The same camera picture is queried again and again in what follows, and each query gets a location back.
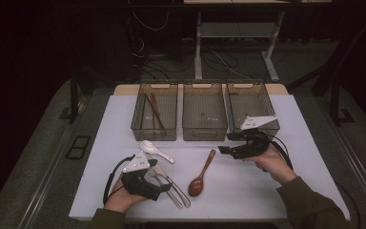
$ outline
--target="person's right hand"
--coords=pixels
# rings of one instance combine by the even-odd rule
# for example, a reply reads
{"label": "person's right hand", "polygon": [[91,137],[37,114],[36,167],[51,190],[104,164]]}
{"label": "person's right hand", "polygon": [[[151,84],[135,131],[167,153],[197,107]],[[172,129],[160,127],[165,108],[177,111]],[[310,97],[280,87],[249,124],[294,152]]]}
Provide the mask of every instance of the person's right hand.
{"label": "person's right hand", "polygon": [[254,161],[257,168],[269,172],[272,178],[281,185],[297,177],[296,173],[287,165],[280,152],[272,144],[260,156],[247,157],[243,160]]}

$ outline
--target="white plastic spoon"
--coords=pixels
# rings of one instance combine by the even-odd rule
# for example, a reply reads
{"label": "white plastic spoon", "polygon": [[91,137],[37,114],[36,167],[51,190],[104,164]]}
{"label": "white plastic spoon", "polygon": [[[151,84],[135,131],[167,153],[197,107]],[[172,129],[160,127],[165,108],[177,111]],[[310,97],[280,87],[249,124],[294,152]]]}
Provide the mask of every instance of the white plastic spoon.
{"label": "white plastic spoon", "polygon": [[162,153],[160,150],[158,150],[156,148],[155,145],[153,145],[152,142],[150,142],[149,140],[143,140],[141,141],[141,150],[144,152],[147,152],[149,154],[153,154],[153,155],[159,155],[164,157],[165,159],[167,159],[170,163],[174,164],[174,159],[171,156],[166,155],[165,153]]}

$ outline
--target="wooden spoon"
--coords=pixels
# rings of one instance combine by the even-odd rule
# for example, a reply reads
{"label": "wooden spoon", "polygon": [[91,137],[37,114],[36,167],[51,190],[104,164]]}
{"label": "wooden spoon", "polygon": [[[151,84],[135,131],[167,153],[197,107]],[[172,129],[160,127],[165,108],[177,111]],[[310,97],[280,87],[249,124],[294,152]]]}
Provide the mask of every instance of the wooden spoon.
{"label": "wooden spoon", "polygon": [[203,177],[214,156],[215,156],[215,150],[211,150],[209,157],[207,158],[206,164],[204,165],[203,171],[201,171],[201,174],[198,177],[196,177],[194,180],[192,180],[192,182],[190,182],[189,185],[190,197],[197,197],[203,191],[204,187]]}

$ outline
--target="olive green sleeve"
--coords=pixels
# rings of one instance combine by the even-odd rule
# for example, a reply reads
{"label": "olive green sleeve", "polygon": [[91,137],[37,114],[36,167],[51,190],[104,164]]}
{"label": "olive green sleeve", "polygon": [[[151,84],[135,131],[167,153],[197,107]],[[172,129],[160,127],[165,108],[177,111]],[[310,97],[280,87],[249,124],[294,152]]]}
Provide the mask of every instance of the olive green sleeve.
{"label": "olive green sleeve", "polygon": [[342,211],[329,198],[314,192],[301,177],[277,189],[294,229],[352,228]]}
{"label": "olive green sleeve", "polygon": [[89,229],[123,229],[126,214],[107,209],[97,209],[89,223]]}

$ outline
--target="clear plastic bin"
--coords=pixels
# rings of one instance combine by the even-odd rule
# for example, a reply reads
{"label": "clear plastic bin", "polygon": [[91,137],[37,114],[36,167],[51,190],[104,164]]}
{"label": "clear plastic bin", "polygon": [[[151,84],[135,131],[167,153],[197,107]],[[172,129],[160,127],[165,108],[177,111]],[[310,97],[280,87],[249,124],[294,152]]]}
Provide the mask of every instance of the clear plastic bin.
{"label": "clear plastic bin", "polygon": [[225,140],[228,122],[219,81],[185,82],[182,125],[185,141]]}
{"label": "clear plastic bin", "polygon": [[[241,132],[240,126],[247,116],[275,115],[263,80],[227,81],[225,103],[231,133]],[[277,119],[258,127],[259,131],[269,135],[275,135],[279,129]]]}
{"label": "clear plastic bin", "polygon": [[177,86],[173,80],[141,83],[131,126],[135,140],[176,140]]}

